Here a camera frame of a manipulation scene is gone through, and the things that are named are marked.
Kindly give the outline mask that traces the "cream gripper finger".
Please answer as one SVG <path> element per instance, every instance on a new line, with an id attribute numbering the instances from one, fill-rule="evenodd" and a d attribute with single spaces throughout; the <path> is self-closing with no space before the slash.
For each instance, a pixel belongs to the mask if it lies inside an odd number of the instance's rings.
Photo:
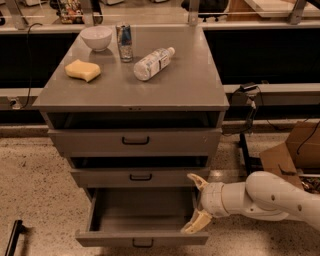
<path id="1" fill-rule="evenodd" d="M 204 178 L 194 173 L 188 173 L 187 177 L 194 182 L 195 186 L 199 191 L 203 191 L 208 185 L 208 182 Z"/>
<path id="2" fill-rule="evenodd" d="M 212 220 L 212 216 L 205 210 L 195 209 L 188 223 L 181 229 L 183 234 L 195 234 L 205 228 Z"/>

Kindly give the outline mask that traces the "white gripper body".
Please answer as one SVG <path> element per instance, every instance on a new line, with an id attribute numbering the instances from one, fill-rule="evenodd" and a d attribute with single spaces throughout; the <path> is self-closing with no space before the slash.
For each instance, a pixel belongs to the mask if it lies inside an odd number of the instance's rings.
<path id="1" fill-rule="evenodd" d="M 222 201 L 223 186 L 222 182 L 208 183 L 201 192 L 202 207 L 214 218 L 229 216 Z"/>

